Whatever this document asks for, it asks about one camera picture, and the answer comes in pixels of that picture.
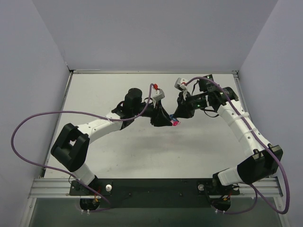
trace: gray floor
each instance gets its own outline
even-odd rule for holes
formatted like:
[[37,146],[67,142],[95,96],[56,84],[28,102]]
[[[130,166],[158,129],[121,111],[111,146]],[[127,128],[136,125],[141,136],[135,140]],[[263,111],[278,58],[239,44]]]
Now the gray floor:
[[[37,199],[31,227],[280,227],[278,215],[259,199],[256,207],[241,215],[215,214],[212,208],[112,209],[81,215],[78,199]],[[243,210],[252,199],[232,200],[231,210]]]

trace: white tabletop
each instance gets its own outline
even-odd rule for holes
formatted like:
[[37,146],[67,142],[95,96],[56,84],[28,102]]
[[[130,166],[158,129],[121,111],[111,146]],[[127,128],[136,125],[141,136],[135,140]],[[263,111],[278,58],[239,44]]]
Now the white tabletop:
[[[177,78],[205,75],[74,74],[63,109],[105,116],[124,100],[130,88],[141,89],[145,98],[149,84],[156,83],[165,92],[163,107],[172,114],[177,108]],[[232,74],[213,76],[220,86],[238,93]],[[85,115],[62,114],[56,137],[67,123],[79,125],[92,120]],[[99,178],[209,178],[245,159],[239,142],[221,117],[210,118],[196,110],[193,118],[179,120],[179,126],[158,128],[150,125],[149,118],[140,117],[122,131],[90,144],[86,164]],[[65,169],[53,156],[48,165]],[[45,178],[67,177],[52,169],[45,173]]]

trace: screw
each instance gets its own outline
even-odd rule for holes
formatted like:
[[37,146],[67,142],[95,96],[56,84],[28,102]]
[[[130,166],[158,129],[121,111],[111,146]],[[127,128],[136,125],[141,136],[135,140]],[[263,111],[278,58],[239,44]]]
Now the screw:
[[199,184],[198,185],[198,189],[199,189],[199,191],[204,191],[204,185],[203,184]]
[[107,191],[107,192],[110,192],[111,190],[112,190],[112,186],[110,185],[110,184],[108,184],[108,185],[106,185],[105,186],[105,190]]

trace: wall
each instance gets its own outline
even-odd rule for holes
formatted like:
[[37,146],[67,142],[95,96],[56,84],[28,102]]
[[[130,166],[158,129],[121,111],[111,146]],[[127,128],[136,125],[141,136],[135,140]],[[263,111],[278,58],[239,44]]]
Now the wall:
[[[0,226],[16,227],[38,168],[10,147],[19,122],[60,108],[69,71],[30,0],[0,0]],[[22,155],[42,163],[57,116],[27,123],[17,134]]]
[[303,1],[279,0],[240,69],[254,123],[284,150],[292,226],[302,226]]
[[33,0],[73,70],[231,72],[277,0]]

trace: metal frame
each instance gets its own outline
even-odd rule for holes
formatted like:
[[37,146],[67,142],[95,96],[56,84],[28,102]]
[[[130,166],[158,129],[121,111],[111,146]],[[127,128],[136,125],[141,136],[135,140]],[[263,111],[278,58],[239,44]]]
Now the metal frame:
[[[205,74],[205,73],[220,73],[220,74],[233,74],[234,80],[236,83],[237,90],[239,92],[239,96],[243,105],[243,108],[245,111],[248,111],[244,95],[240,86],[238,72],[232,71],[232,72],[186,72],[186,71],[179,71],[179,72],[150,72],[150,71],[101,71],[101,70],[74,70],[71,71],[68,83],[66,85],[66,89],[64,92],[64,97],[61,105],[62,110],[64,108],[64,104],[66,101],[66,97],[68,94],[68,90],[71,84],[71,79],[73,74],[101,74],[101,73],[121,73],[121,74],[128,74],[128,73],[144,73],[144,74]],[[61,115],[59,115],[55,129],[53,131],[52,141],[50,143],[47,157],[45,160],[45,164],[47,165],[49,157],[50,157],[50,149],[51,145],[55,139],[55,133],[57,131],[59,121],[60,121]],[[266,178],[262,179],[259,182],[254,183],[256,188],[261,191],[261,193],[264,194],[265,197],[273,197],[275,200],[276,207],[284,207],[284,202],[281,198],[282,191],[280,188],[280,184],[278,182],[277,178]],[[40,179],[34,179],[33,185],[29,194],[29,198],[27,201],[27,205],[25,208],[25,211],[23,213],[23,217],[20,223],[21,227],[27,227],[30,224],[30,220],[32,218],[32,214],[34,211],[35,203],[38,198],[64,198],[64,199],[70,199],[70,198],[93,198],[93,196],[70,196],[70,183],[68,182],[68,179],[51,179],[51,178],[40,178]],[[239,184],[240,186],[240,195],[237,195],[238,198],[247,198],[247,197],[254,197],[255,193],[253,189],[246,185],[246,184]],[[286,215],[279,215],[280,221],[283,227],[289,227],[289,222]]]

